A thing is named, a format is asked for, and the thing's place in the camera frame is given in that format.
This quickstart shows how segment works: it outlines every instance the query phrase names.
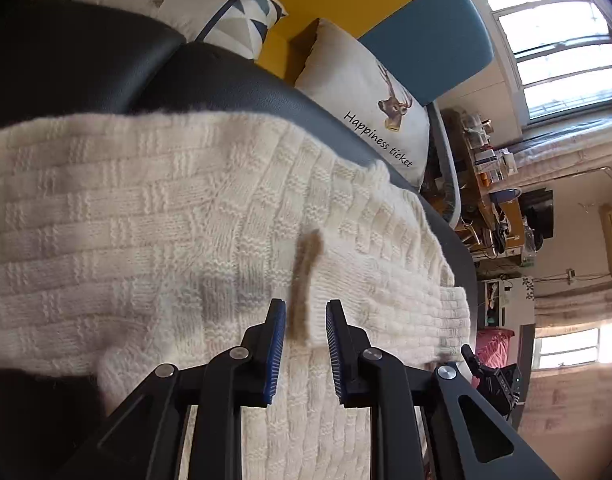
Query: wall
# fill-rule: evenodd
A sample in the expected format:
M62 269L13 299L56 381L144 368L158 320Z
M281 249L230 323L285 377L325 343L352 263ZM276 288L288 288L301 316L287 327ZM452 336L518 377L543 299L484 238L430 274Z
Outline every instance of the wall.
M522 435L560 480L598 480L612 460L612 426L566 435Z
M606 245L599 219L599 206L612 202L612 180L604 172L556 180L549 184L554 200L554 236L544 240L535 266L526 269L534 278L546 278L575 269L578 275L607 274ZM580 286L609 281L540 282L535 295L554 294Z
M491 142L498 146L522 136L515 117L510 90L497 57L484 70L446 92L437 100L439 108L460 106L490 119L495 129Z

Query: black leather sofa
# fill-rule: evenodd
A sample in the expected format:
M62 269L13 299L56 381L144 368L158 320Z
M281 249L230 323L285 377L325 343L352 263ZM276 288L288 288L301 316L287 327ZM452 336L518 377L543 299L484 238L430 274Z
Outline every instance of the black leather sofa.
M185 43L149 18L61 0L23 4L0 20L0 127L75 112L250 110L304 127L340 156L380 158L307 97L249 60ZM391 170L391 182L408 183ZM423 200L429 224L466 289L472 326L477 290L468 250ZM93 378L36 378L0 370L0 479L43 479L102 419Z

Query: curtain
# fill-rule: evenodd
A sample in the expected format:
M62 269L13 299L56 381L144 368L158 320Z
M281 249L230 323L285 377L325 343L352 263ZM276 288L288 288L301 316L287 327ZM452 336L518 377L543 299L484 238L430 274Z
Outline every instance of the curtain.
M519 433L549 434L612 424L612 364L534 371Z
M612 282L535 298L537 337L577 332L598 322L612 322Z
M536 337L612 322L612 282L535 298ZM612 364L534 370L519 428L554 434L612 424Z
M612 115L586 127L531 139L513 146L519 172L490 187L491 191L527 187L558 176L608 166L612 162Z

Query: white cabinet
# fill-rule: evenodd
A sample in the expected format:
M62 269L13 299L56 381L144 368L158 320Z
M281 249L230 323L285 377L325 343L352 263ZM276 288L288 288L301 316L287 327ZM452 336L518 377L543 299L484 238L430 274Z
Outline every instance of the white cabinet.
M508 348L508 364L517 362L519 334L522 325L535 323L535 296L532 277L512 280L486 280L484 306L486 325L507 328L515 332Z

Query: desk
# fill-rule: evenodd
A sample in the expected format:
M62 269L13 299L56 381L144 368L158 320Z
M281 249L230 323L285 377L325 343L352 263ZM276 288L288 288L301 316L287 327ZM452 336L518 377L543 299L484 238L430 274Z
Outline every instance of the desk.
M484 221L484 225L490 229L495 229L495 215L493 205L490 202L488 188L484 186L475 171L475 156L466 143L462 127L460 114L452 109L442 110L441 117L446 126L446 133L451 143L452 155L455 160L463 160L466 171L463 172L465 179L460 180L462 188L462 205L477 208Z
M523 247L526 242L526 231L524 230L524 220L519 201L515 198L510 202L501 203L500 207L506 213L506 218L510 224L510 234L506 238L506 251Z

